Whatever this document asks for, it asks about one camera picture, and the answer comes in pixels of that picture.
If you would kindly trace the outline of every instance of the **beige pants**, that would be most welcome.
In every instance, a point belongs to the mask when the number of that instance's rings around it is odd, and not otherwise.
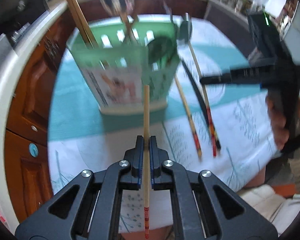
[[[289,160],[294,175],[297,191],[300,193],[300,158]],[[241,190],[238,195],[250,206],[268,219],[282,234],[300,211],[300,194],[292,199],[276,195],[269,185],[263,185],[250,190]]]

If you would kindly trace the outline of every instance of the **white tablecloth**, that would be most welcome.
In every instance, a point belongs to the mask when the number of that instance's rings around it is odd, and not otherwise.
[[[209,22],[194,19],[193,28],[192,46],[204,74],[247,63],[234,45]],[[178,52],[196,76],[189,48],[178,48]],[[209,133],[193,89],[181,66],[177,73],[193,113],[202,160],[198,160],[175,84],[169,94],[168,108],[151,114],[151,135],[156,136],[158,147],[166,150],[171,160],[191,171],[209,169],[231,189],[238,191],[275,152],[265,105],[266,92],[259,92],[258,86],[208,87],[212,118],[222,146],[220,155],[213,158]],[[66,52],[55,85],[49,123],[53,192],[57,193],[82,170],[101,171],[121,160],[127,149],[135,147],[137,135],[142,134],[141,115],[115,118],[100,115],[72,56]],[[119,232],[144,230],[142,198],[142,190],[124,191]],[[169,192],[151,191],[150,229],[171,224]]]

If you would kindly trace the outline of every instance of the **person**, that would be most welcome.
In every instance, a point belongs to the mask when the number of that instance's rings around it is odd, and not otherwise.
[[[285,116],[274,108],[271,98],[266,98],[268,106],[268,115],[272,131],[274,134],[274,141],[278,150],[281,150],[284,144],[288,141],[289,131],[285,129]],[[300,99],[298,101],[298,116],[300,118]],[[292,223],[296,215],[300,211],[300,158],[289,160],[291,171],[294,175],[296,190],[293,198],[286,199],[277,195],[271,186],[264,183],[263,180],[254,179],[249,183],[249,189],[242,189],[237,194],[252,206],[256,211],[269,220],[277,229],[278,235]],[[122,234],[122,240],[143,239],[144,232],[135,232]],[[150,231],[150,240],[174,240],[173,227],[158,228]]]

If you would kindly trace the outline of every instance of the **cabinet door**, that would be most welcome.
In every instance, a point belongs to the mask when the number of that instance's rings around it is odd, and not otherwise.
[[[7,129],[47,145],[50,101],[57,70],[42,41],[31,55],[11,102]]]
[[[67,10],[47,31],[32,53],[11,102],[7,129],[47,145],[50,102],[66,41],[74,29]]]
[[[4,143],[6,180],[19,222],[25,220],[52,197],[47,148],[31,143],[6,131]],[[37,157],[31,155],[30,148]]]

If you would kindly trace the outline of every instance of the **wooden stick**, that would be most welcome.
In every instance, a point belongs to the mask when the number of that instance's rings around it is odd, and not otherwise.
[[[132,29],[133,25],[139,21],[138,14],[142,13],[142,9],[144,8],[144,6],[146,6],[149,3],[151,3],[151,0],[142,0],[141,3],[139,3],[138,6],[135,7],[135,9],[133,10],[133,13],[131,15],[133,22],[132,23],[129,22],[129,29]],[[128,39],[128,27],[126,26],[126,31],[124,32],[123,43],[125,43],[125,41],[127,39]]]
[[[185,94],[183,93],[183,90],[182,90],[180,82],[179,82],[179,80],[177,78],[177,75],[174,76],[174,80],[176,81],[176,85],[177,85],[177,88],[178,88],[178,91],[179,91],[179,94],[180,94],[183,106],[184,106],[184,108],[186,110],[186,114],[187,114],[187,117],[188,117],[188,120],[189,120],[189,124],[190,124],[190,128],[191,128],[191,131],[192,131],[192,136],[193,136],[195,148],[197,150],[197,154],[198,154],[199,158],[201,158],[201,156],[202,156],[201,146],[200,146],[200,142],[199,142],[199,138],[198,138],[197,132],[195,130],[194,122],[192,120],[192,114],[190,112],[188,103],[186,101]]]
[[[124,25],[126,26],[126,31],[124,32],[125,37],[128,36],[130,39],[130,42],[137,41],[137,39],[134,36],[133,30],[132,30],[132,24],[129,22],[129,18],[127,14],[120,14],[120,18]]]
[[[143,86],[143,138],[144,138],[144,151],[143,151],[143,199],[145,210],[145,237],[149,238],[149,203],[150,203],[150,154],[149,154],[149,138],[150,138],[150,87]]]
[[[192,45],[191,45],[190,41],[189,41],[189,49],[190,49],[191,55],[193,57],[194,64],[195,64],[195,67],[197,69],[199,79],[200,79],[200,78],[202,78],[202,73],[201,73],[197,57],[195,56],[195,53],[194,53],[194,50],[192,48]],[[204,85],[201,85],[201,87],[202,87],[204,102],[205,102],[206,108],[207,108],[207,115],[208,115],[209,130],[210,130],[210,135],[211,135],[213,157],[215,158],[217,156],[216,133],[215,133],[214,126],[213,126],[213,123],[212,123],[211,110],[210,110],[207,90],[206,90],[206,87]]]
[[[69,10],[74,18],[74,22],[77,25],[79,32],[86,44],[90,44],[93,47],[98,47],[97,41],[92,34],[87,20],[85,19],[82,10],[77,0],[67,0]]]

